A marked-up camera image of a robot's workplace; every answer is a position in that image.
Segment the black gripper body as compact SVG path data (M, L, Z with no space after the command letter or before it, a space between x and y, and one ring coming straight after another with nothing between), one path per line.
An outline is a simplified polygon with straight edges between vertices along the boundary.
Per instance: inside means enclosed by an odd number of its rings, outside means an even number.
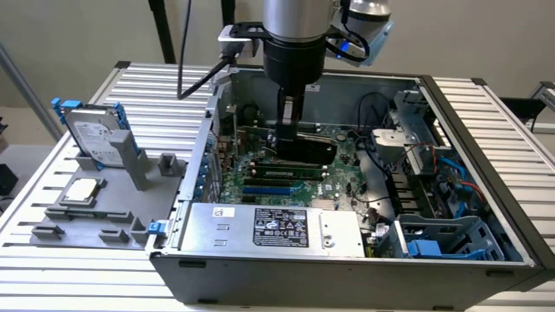
M296 97L323 74L326 38L310 42L264 40L264 73L279 85L279 97Z

